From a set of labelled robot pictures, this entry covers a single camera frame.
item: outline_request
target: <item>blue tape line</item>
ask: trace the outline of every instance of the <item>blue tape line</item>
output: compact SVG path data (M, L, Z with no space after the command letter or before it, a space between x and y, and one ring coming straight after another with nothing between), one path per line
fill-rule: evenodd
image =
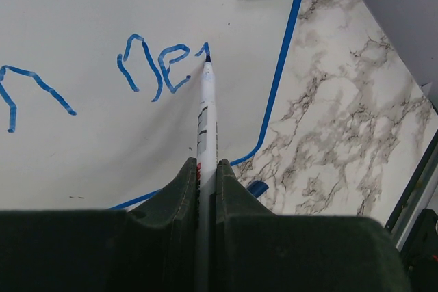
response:
M166 68L166 65L164 64L164 56L166 56L169 53L172 53L173 51L179 51L182 50L184 51L183 55L178 56L177 58L173 58L169 61L169 67ZM174 94L175 92L177 92L177 90L186 82L188 82L190 80L190 76L186 76L185 79L183 81L181 81L180 83L178 83L175 87L173 86L173 84L170 82L169 80L169 73L170 73L170 66L174 63L177 63L179 61L181 61L182 59L185 59L190 53L190 48L187 47L184 44L177 44L175 46L172 47L168 47L163 49L163 51L159 54L158 56L158 64L159 67L162 70L162 74L163 74L163 78L164 78L164 82L167 85L167 88L169 88L170 92L172 94Z
M21 68L16 68L15 66L9 66L9 65L3 65L0 68L0 81L3 81L6 75L6 69L11 70L14 73L17 73L19 75L25 75L26 77L31 77L35 80L36 84L41 87L41 89L48 92L50 95L56 99L59 104L68 112L68 114L75 116L77 113L71 108L71 106L65 101L64 98L62 98L61 95L57 93L56 90L54 90L51 86L47 85L39 75L37 75L35 72L23 70ZM9 129L8 133L15 132L16 127L16 104L14 101L10 98L8 93L6 92L5 88L1 85L0 82L0 95L3 97L3 100L9 105L10 108L10 116L9 116Z
M121 203L119 205L116 205L115 207L111 207L110 209L123 209L123 208L129 207L130 205L133 205L135 203L139 203L139 202L142 202L142 201L145 201L145 200L151 198L159 191L160 191L160 189L158 189L157 191L152 191L151 193L145 194L143 196L139 196L138 198L134 198L130 201L126 201L125 203Z
M283 73L283 68L285 65L287 52L289 51L289 45L290 45L290 42L292 40L292 34L294 32L296 19L298 18L298 12L300 10L301 1L302 0L293 0L292 1L292 7L290 9L289 19L287 20L286 31L285 31L285 35L283 37L283 43L281 44L279 60L276 64L274 79L272 81L272 87L271 87L271 91L269 93L268 104L266 105L265 116L263 117L263 122L261 123L260 135L259 135L259 140L257 142L257 145L254 147L254 149L252 151L250 151L244 157L241 157L240 159L232 161L230 163L231 165L237 165L243 161L246 161L247 159L252 157L261 148L261 145L263 144L263 141L264 141L265 136L266 136L266 131L268 130L268 123L269 123L269 119L270 119L270 116L272 113L272 108L274 107L276 92L279 89L280 78L281 78L281 74ZM195 56L200 56L203 51L205 51L206 54L210 55L208 42L206 42L202 46L200 51L198 53L196 53ZM155 195L157 192L158 191L153 191L152 193L140 196L139 198L134 198L133 200L116 205L115 207L112 207L110 209L121 209L124 207L128 207L129 205L133 205L137 202L147 200L148 198Z

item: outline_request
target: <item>blue tape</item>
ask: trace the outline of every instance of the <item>blue tape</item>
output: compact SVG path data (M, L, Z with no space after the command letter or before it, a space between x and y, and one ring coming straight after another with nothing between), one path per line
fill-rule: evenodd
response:
M145 201L145 200L151 198L159 191L160 191L160 189L158 189L157 191L152 191L151 193L144 194L143 196L139 196L138 198L133 198L130 201L126 201L124 203L116 205L115 207L111 207L110 209L123 209L123 208L129 207L130 205L133 205L135 203L139 203L139 202L142 202L142 201Z
M274 107L276 92L279 89L281 74L283 73L283 68L285 66L287 52L289 51L289 45L290 45L290 42L292 40L292 34L294 32L295 23L296 23L296 20L298 18L298 12L300 10L301 1L302 0L293 0L292 1L292 7L290 9L289 19L287 20L286 31L285 31L285 35L283 37L283 43L281 44L279 60L277 61L277 64L276 64L274 79L272 81L271 91L269 93L268 104L266 105L265 116L263 117L263 122L261 123L260 135L259 135L259 140L257 141L257 145L254 147L254 149L252 151L250 151L244 157L241 157L240 159L232 161L230 163L231 165L237 165L237 164L242 163L243 161L246 161L247 159L251 158L261 148L261 145L263 144L263 141L264 141L265 136L266 136L266 131L268 130L268 124L269 124L269 119L270 119L270 116L272 113L272 108ZM201 47L200 51L198 53L196 53L195 56L200 56L203 51L205 51L206 55L210 55L208 42L206 42ZM110 209L121 209L124 207L128 207L129 205L133 205L137 202L145 201L148 198L155 195L157 192L158 191L153 191L152 193L140 196L139 198L134 198L133 200L116 205L115 207L112 207Z

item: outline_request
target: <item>blue marker writing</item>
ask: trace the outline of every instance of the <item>blue marker writing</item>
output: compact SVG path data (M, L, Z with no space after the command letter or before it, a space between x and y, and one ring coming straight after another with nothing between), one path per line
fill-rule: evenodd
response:
M126 62L129 58L129 52L131 50L131 45L132 42L134 40L139 40L142 42L142 46L144 49L144 55L146 56L146 59L149 63L149 66L151 67L152 71L155 74L155 77L157 78L157 83L158 83L158 90L157 90L157 94L155 95L155 98L152 100L153 102L158 101L159 97L161 96L162 93L162 89L163 89L163 81L162 81L162 76L160 75L160 72L157 68L157 66L155 65L152 56L151 56L151 52L149 51L149 47L148 44L146 43L146 41L144 40L144 38L138 34L132 34L127 41L126 44L126 48L125 48L125 53L122 54L118 54L117 56L117 67L118 69L121 71L121 73L125 76L126 80L128 81L129 86L131 87L131 89L134 92L138 92L140 91L140 89L136 86L136 84L134 83L131 75L129 74L129 72L127 71L127 69L125 68L125 66L123 65L123 62ZM164 63L164 57L169 54L172 53L174 51L183 51L184 53L176 58L172 58L171 60L169 60L169 67L166 67L165 63ZM170 74L170 67L172 64L177 63L179 61L181 61L182 59L186 58L189 55L190 52L190 48L187 47L184 44L177 44L175 46L172 47L168 47L166 49L164 49L158 56L158 65L159 68L161 69L161 74L163 75L163 79L164 82L167 86L167 88L170 90L170 92L172 94L174 94L175 92L177 92L177 90L184 84L187 83L190 80L190 76L187 75L185 77L185 79L183 79L182 81L180 81L176 86L174 86L169 79L169 74Z
M196 54L194 54L195 56L201 56L201 54L203 53L203 51L205 52L205 55L206 56L210 56L210 48L209 48L209 46L208 46L208 42L205 42L204 44L203 44L203 46L201 47L201 49L199 50L199 52L198 53L196 53Z
M169 67L166 68L166 66L164 65L164 56L166 56L169 53L172 53L173 51L178 51L178 50L182 50L184 51L184 54L171 59L169 61ZM178 83L175 87L171 84L170 80L169 80L169 73L170 73L170 66L174 63L177 63L179 61L181 61L182 59L186 58L189 55L190 52L190 48L187 47L184 44L177 44L175 46L172 47L168 47L166 49L164 49L158 56L158 64L159 67L162 70L162 74L163 74L163 78L164 78L164 82L166 82L167 87L169 88L170 92L172 94L174 94L175 92L177 92L177 90L186 82L188 82L190 80L190 76L186 76L185 79L183 81L181 81L180 83Z
M126 80L128 80L128 84L131 87L131 89L134 92L139 92L140 89L136 86L131 75L126 70L126 68L123 66L123 62L126 62L128 60L129 52L131 50L131 45L132 45L132 42L134 40L139 40L142 42L144 56L146 57L146 59L149 63L149 66L151 67L152 71L154 72L155 77L157 78L157 83L158 83L157 94L155 95L154 99L152 100L153 102L156 102L156 101L158 101L160 95L162 94L162 89L163 89L162 76L159 74L158 68L155 66L155 64L153 62L151 52L149 51L149 47L148 47L147 43L144 41L144 38L142 36L140 36L138 34L131 34L131 36L128 38L128 41L126 43L125 53L123 54L123 57L122 57L122 54L117 55L117 67L121 71L121 73L125 76Z
M1 82L5 79L6 69L11 70L14 73L18 73L19 75L25 75L26 77L31 77L35 80L36 84L39 85L43 90L50 93L61 105L68 114L75 116L76 112L73 111L71 106L59 95L56 90L47 85L35 72L22 70L20 68L16 68L14 66L3 65L0 68L0 95L3 97L3 100L9 105L10 108L10 116L9 116L9 133L13 133L15 131L16 126L16 104L10 98L5 88L1 85Z

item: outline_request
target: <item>blue marker cap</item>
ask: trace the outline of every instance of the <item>blue marker cap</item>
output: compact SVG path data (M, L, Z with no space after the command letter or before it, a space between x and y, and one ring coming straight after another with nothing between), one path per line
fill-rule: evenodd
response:
M264 181L253 181L251 184L248 185L248 187L246 189L252 195L254 195L255 198L258 198L265 191L267 191L268 188L269 188L268 184L266 184Z

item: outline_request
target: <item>gray veining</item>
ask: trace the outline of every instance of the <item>gray veining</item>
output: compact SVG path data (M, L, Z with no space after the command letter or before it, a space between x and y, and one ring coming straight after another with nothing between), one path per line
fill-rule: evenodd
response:
M362 0L303 0L268 132L238 166L276 213L386 222L438 117Z

